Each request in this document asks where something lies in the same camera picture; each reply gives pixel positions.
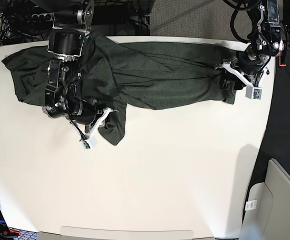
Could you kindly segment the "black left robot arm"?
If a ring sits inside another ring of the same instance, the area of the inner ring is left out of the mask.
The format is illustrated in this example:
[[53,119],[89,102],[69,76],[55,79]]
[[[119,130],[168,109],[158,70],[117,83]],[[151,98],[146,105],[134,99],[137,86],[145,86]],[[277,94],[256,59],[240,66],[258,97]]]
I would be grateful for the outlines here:
[[[230,19],[230,30],[233,36],[247,44],[244,51],[236,51],[235,57],[223,60],[218,68],[223,69],[221,89],[228,89],[231,83],[235,89],[243,87],[260,87],[261,79],[269,74],[266,68],[270,60],[279,56],[284,49],[279,22],[277,1],[273,0],[225,0],[234,9]],[[241,38],[234,22],[239,12],[247,12],[252,30],[246,39]]]

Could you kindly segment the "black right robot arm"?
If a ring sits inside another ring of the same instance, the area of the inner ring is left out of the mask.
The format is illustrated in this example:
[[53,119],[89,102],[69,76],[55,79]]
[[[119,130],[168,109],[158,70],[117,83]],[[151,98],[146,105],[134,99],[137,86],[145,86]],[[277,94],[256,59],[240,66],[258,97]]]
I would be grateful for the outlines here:
[[82,75],[86,63],[80,63],[84,43],[91,39],[94,14],[92,0],[36,0],[38,7],[51,14],[52,35],[48,52],[53,57],[48,66],[44,113],[51,118],[66,117],[82,140],[104,126],[111,108],[96,100],[84,100]]

